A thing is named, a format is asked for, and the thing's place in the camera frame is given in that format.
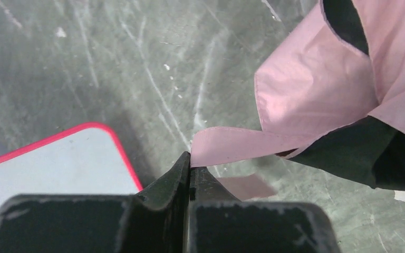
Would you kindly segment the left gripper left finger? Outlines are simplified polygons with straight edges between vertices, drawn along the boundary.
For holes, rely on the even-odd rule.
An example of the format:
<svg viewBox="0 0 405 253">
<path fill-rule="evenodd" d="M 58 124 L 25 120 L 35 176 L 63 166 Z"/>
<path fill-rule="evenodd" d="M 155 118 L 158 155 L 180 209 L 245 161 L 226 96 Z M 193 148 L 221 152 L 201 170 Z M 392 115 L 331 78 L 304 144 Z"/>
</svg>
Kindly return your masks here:
<svg viewBox="0 0 405 253">
<path fill-rule="evenodd" d="M 0 252 L 184 252 L 190 154 L 129 195 L 20 194 L 0 206 Z"/>
</svg>

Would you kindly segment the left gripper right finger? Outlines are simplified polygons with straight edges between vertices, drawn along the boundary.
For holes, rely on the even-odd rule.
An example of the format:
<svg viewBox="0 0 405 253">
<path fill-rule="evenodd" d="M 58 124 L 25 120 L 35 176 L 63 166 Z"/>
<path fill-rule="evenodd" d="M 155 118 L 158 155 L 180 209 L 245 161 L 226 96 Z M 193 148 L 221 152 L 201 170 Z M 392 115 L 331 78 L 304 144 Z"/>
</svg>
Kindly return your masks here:
<svg viewBox="0 0 405 253">
<path fill-rule="evenodd" d="M 319 206 L 240 201 L 205 167 L 190 171 L 187 227 L 188 252 L 341 252 Z"/>
</svg>

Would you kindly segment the pink and black umbrella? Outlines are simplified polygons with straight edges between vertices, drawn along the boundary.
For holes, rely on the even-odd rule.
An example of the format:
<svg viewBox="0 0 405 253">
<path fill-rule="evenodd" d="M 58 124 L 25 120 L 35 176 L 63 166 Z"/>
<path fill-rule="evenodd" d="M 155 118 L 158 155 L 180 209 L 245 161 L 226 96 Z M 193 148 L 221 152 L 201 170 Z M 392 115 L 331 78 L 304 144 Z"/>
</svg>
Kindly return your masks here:
<svg viewBox="0 0 405 253">
<path fill-rule="evenodd" d="M 259 67 L 261 130 L 195 134 L 191 166 L 277 155 L 405 191 L 405 1 L 319 1 Z"/>
</svg>

